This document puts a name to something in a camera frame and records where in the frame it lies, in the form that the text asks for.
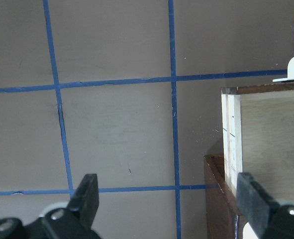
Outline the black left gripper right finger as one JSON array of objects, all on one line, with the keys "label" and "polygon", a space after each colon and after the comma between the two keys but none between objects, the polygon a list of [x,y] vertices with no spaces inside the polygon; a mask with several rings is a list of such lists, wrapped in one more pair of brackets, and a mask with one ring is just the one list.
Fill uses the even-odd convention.
[{"label": "black left gripper right finger", "polygon": [[236,203],[258,238],[262,238],[280,204],[248,172],[238,173]]}]

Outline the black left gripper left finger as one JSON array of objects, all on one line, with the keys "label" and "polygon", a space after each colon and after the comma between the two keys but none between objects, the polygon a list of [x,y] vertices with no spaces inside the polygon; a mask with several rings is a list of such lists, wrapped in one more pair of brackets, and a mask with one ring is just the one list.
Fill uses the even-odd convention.
[{"label": "black left gripper left finger", "polygon": [[68,210],[90,230],[99,206],[97,174],[86,174],[68,203]]}]

